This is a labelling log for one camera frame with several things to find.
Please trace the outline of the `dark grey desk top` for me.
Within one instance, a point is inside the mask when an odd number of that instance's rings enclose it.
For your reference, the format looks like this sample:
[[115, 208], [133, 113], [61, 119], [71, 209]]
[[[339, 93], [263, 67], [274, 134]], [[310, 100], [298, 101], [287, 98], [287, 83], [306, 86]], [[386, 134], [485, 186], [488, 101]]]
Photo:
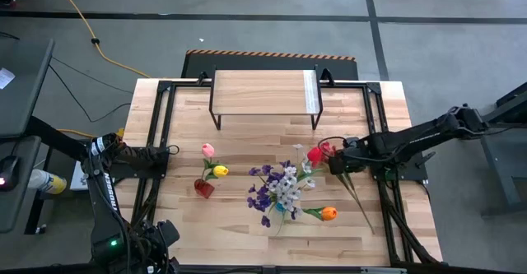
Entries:
[[0, 90], [0, 138], [26, 130], [53, 55], [51, 39], [0, 39], [0, 69], [16, 77]]

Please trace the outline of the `wooden shelf with black frame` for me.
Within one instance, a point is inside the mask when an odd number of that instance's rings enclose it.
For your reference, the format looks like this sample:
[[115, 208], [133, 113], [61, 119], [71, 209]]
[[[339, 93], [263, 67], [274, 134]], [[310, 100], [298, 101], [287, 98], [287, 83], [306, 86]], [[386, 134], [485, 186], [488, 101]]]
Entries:
[[224, 116], [308, 116], [316, 129], [324, 111], [321, 75], [307, 70], [216, 70], [209, 113], [216, 129]]

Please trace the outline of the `pink artificial tulip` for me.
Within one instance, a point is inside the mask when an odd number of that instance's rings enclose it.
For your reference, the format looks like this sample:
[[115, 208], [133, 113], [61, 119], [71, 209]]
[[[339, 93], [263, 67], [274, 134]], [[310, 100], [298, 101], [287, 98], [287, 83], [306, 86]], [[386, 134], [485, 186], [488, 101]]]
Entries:
[[214, 174], [214, 168], [216, 167], [216, 165], [213, 162], [213, 156], [215, 154], [214, 147], [209, 143], [203, 144], [202, 154], [204, 156], [203, 158], [204, 169], [202, 172], [201, 179], [204, 181], [208, 181], [210, 179], [216, 179], [217, 176]]

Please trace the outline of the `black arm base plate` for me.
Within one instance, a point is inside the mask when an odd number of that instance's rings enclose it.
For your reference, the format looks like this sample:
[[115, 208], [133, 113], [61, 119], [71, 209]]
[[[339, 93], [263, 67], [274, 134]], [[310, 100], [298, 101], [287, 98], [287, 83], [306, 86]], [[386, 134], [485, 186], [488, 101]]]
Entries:
[[430, 160], [436, 153], [433, 151], [427, 155], [417, 153], [408, 161], [394, 164], [380, 164], [374, 165], [371, 168], [372, 175], [378, 181], [426, 181], [428, 180], [426, 171], [426, 162]]

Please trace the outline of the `black hazard-striped floor mat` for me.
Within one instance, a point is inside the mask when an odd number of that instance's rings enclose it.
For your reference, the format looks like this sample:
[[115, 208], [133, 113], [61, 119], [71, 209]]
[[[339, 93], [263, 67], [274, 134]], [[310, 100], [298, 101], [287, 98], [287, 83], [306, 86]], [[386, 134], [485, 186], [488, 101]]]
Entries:
[[210, 49], [188, 50], [181, 77], [197, 78], [201, 72], [211, 75], [215, 70], [307, 70], [315, 66], [327, 68], [337, 80], [359, 79], [353, 56]]

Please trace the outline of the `yellow artificial tulip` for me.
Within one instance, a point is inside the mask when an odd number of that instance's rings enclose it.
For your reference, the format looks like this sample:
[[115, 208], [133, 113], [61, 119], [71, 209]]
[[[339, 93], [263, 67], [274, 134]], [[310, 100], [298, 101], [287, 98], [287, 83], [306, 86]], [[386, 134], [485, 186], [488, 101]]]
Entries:
[[215, 163], [211, 159], [204, 159], [204, 170], [202, 174], [202, 179], [208, 181], [210, 179], [219, 179], [225, 177], [229, 174], [229, 169], [220, 164], [219, 162]]

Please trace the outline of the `red ribbed glass vase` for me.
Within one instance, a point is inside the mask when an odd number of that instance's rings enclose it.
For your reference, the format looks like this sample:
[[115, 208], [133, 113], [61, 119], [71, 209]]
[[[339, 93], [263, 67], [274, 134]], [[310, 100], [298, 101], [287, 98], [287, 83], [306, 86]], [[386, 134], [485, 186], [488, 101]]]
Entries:
[[215, 188], [204, 179], [197, 179], [194, 181], [194, 190], [199, 196], [209, 199]]

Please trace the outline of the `dark grey desk shelf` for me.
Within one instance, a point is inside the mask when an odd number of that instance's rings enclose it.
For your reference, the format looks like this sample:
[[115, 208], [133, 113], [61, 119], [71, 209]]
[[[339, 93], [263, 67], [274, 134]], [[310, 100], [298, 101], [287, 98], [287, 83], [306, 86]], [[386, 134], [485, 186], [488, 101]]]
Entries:
[[35, 136], [0, 140], [0, 160], [9, 155], [19, 157], [17, 186], [11, 191], [0, 191], [0, 234], [12, 231], [16, 225], [40, 143]]

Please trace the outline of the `green stem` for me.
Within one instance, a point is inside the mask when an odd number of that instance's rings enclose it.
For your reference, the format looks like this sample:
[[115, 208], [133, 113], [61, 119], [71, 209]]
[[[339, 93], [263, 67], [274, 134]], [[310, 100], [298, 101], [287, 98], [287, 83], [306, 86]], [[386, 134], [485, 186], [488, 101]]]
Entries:
[[311, 167], [311, 169], [316, 169], [325, 160], [325, 154], [319, 146], [311, 148], [305, 157], [305, 162]]

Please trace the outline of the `orange artificial tulip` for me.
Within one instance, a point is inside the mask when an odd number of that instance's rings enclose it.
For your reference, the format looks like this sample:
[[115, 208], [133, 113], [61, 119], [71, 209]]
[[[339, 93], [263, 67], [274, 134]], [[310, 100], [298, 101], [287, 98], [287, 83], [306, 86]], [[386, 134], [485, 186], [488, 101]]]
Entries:
[[332, 221], [338, 215], [338, 211], [335, 207], [309, 208], [303, 209], [303, 212], [314, 216], [320, 221]]

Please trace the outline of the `purple artificial flower bunch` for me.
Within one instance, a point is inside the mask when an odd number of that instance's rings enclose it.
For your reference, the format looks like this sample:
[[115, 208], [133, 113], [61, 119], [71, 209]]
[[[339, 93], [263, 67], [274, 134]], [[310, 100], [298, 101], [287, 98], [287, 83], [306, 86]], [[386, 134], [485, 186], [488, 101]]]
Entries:
[[262, 181], [262, 185], [259, 188], [256, 188], [253, 185], [248, 190], [250, 196], [246, 199], [248, 208], [252, 208], [256, 211], [260, 211], [263, 213], [260, 224], [263, 227], [267, 228], [271, 227], [271, 219], [269, 217], [271, 211], [277, 211], [276, 209], [271, 207], [271, 198], [268, 194], [267, 188], [268, 175], [273, 171], [276, 170], [271, 165], [262, 165], [260, 168], [254, 167], [249, 171], [249, 175], [257, 176]]

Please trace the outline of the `grey metal stand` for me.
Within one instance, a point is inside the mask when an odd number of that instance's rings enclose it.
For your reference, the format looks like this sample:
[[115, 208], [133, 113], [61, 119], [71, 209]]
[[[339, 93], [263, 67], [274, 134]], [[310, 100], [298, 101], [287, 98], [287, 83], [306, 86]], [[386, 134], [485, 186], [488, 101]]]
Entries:
[[499, 180], [506, 203], [490, 208], [483, 217], [527, 212], [527, 82], [496, 101], [496, 108], [483, 116], [494, 132], [481, 139], [487, 162]]

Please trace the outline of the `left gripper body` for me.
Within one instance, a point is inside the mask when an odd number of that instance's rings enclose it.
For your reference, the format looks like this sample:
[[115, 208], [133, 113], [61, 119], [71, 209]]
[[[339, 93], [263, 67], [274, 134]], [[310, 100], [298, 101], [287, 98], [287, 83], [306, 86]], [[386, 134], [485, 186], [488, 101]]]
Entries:
[[180, 233], [170, 220], [158, 221], [157, 228], [166, 246], [171, 246], [180, 239]]

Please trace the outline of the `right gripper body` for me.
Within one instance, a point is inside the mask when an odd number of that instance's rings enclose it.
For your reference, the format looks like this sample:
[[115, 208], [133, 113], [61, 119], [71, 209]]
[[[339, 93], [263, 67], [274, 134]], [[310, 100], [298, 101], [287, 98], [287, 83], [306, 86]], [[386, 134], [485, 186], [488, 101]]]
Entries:
[[366, 137], [348, 137], [343, 140], [342, 160], [344, 170], [356, 173], [373, 165]]

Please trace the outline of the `white paper sheet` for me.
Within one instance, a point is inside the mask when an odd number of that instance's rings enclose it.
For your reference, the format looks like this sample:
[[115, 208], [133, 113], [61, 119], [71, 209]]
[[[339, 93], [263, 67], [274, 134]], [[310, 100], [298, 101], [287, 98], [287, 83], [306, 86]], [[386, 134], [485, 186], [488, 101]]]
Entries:
[[6, 86], [8, 86], [14, 79], [15, 75], [7, 70], [6, 68], [0, 69], [0, 90], [3, 90]]

